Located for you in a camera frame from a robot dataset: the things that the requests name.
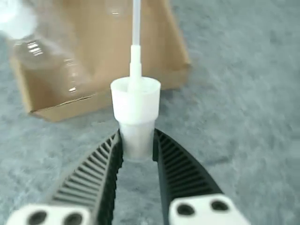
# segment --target clear plastic bottle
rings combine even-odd
[[[64,51],[63,46],[39,34],[42,24],[38,21],[34,10],[21,0],[0,0],[0,31],[9,38],[22,66],[29,71],[52,70],[64,83],[52,83],[51,77],[43,77],[53,90],[71,98],[81,97],[85,92],[81,87],[90,82],[90,76],[69,50]]]
[[[105,0],[107,13],[113,16],[123,16],[128,12],[129,0]]]

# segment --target brown cardboard box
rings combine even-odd
[[[74,26],[78,57],[92,73],[93,85],[86,88],[96,94],[76,100],[57,95],[12,57],[26,111],[50,121],[111,105],[110,83],[128,76],[131,45],[131,6],[121,17],[109,15],[104,0],[57,0],[57,7]],[[190,59],[168,0],[142,0],[141,21],[143,75],[158,79],[162,89],[180,87],[187,80]]]

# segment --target gray carpet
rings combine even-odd
[[[186,147],[254,225],[300,224],[300,1],[172,0],[194,70],[157,127]],[[0,224],[38,202],[117,129],[108,108],[59,124],[27,116],[0,43]],[[114,225],[162,224],[154,163],[125,164]]]

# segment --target white spray pump cap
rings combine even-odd
[[[21,0],[0,0],[0,31],[11,39],[22,39],[37,27],[34,11]]]
[[[141,77],[139,92],[128,91],[130,77],[112,82],[113,113],[119,122],[124,157],[140,161],[153,154],[155,120],[158,117],[161,84]]]

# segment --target screw hole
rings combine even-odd
[[[177,207],[177,212],[179,215],[191,216],[195,213],[195,210],[190,205],[181,204],[180,206]]]
[[[215,211],[227,211],[227,210],[229,210],[228,205],[226,203],[222,202],[222,201],[214,201],[211,204],[211,206]]]
[[[64,225],[80,225],[83,220],[79,213],[70,214],[64,221]]]
[[[47,213],[45,211],[38,211],[32,214],[28,220],[29,225],[39,225],[42,224],[47,217]]]

